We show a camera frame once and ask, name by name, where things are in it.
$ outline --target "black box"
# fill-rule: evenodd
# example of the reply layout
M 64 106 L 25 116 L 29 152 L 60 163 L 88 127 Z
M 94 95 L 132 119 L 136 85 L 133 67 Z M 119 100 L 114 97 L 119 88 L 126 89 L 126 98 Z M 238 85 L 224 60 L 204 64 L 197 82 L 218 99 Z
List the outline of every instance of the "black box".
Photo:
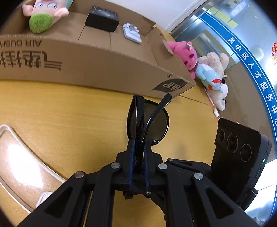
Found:
M 256 130 L 220 118 L 215 145 L 212 181 L 235 203 L 246 208 L 257 194 L 254 186 L 267 162 L 272 142 Z
M 114 32 L 118 27 L 118 14 L 110 10 L 93 6 L 86 19 L 85 26 Z

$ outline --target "metal screw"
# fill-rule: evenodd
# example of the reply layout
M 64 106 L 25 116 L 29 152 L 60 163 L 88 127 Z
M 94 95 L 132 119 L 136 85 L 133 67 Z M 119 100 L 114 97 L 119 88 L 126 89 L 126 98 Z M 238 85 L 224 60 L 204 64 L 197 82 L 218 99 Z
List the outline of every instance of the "metal screw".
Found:
M 74 176 L 75 176 L 76 178 L 82 178 L 84 175 L 85 175 L 85 173 L 82 172 L 82 171 L 76 172 L 76 173 L 74 174 Z
M 165 170 L 165 169 L 168 168 L 168 166 L 167 166 L 167 164 L 165 164 L 165 163 L 161 163 L 161 164 L 158 165 L 158 168 L 159 168 L 159 169 L 162 169 L 162 170 Z
M 111 168 L 113 168 L 113 169 L 117 169 L 117 168 L 119 168 L 121 165 L 120 165 L 119 163 L 117 163 L 117 162 L 113 162 L 110 166 L 111 166 Z
M 203 178 L 203 174 L 201 173 L 194 173 L 194 177 L 197 179 L 197 180 L 201 180 Z

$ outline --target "cardboard box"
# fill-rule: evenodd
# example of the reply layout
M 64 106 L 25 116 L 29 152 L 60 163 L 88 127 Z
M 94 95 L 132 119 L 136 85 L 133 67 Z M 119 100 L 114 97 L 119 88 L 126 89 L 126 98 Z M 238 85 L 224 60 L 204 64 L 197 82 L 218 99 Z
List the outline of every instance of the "cardboard box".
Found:
M 85 26 L 92 6 L 118 14 L 115 32 Z M 104 0 L 74 0 L 69 12 L 35 35 L 29 30 L 29 18 L 17 8 L 0 31 L 0 79 L 67 83 L 158 98 L 168 92 L 179 95 L 195 85 L 151 20 Z M 124 37 L 124 23 L 137 26 L 141 44 Z

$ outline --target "blue banner with chinese text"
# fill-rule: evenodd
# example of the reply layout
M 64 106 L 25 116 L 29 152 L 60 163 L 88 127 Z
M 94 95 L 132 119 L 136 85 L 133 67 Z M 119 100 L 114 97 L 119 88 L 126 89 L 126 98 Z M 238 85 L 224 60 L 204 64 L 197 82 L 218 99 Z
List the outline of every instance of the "blue banner with chinese text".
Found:
M 221 37 L 221 39 L 224 40 L 234 51 L 253 80 L 256 89 L 262 97 L 264 107 L 266 108 L 267 115 L 271 123 L 277 157 L 277 95 L 265 72 L 252 53 L 248 50 L 248 48 L 226 26 L 224 26 L 221 22 L 208 13 L 204 13 L 200 19 L 213 31 L 215 31 L 218 36 Z M 276 209 L 277 186 L 272 213 L 274 213 Z

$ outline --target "white plush toy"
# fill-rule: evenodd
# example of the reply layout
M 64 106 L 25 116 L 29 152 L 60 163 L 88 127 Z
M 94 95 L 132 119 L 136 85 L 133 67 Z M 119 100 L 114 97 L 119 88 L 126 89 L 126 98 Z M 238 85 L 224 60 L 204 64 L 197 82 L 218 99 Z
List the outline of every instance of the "white plush toy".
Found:
M 211 98 L 211 100 L 215 104 L 216 108 L 218 108 L 220 111 L 223 111 L 223 110 L 226 109 L 226 103 L 227 102 L 225 100 L 225 97 L 227 96 L 228 90 L 229 90 L 224 79 L 222 80 L 221 90 L 223 92 L 220 92 L 219 90 L 209 90 L 209 89 L 207 89 L 207 92 L 209 94 L 209 97 Z M 219 113 L 218 113 L 216 108 L 214 108 L 213 113 L 214 113 L 215 117 L 218 117 Z

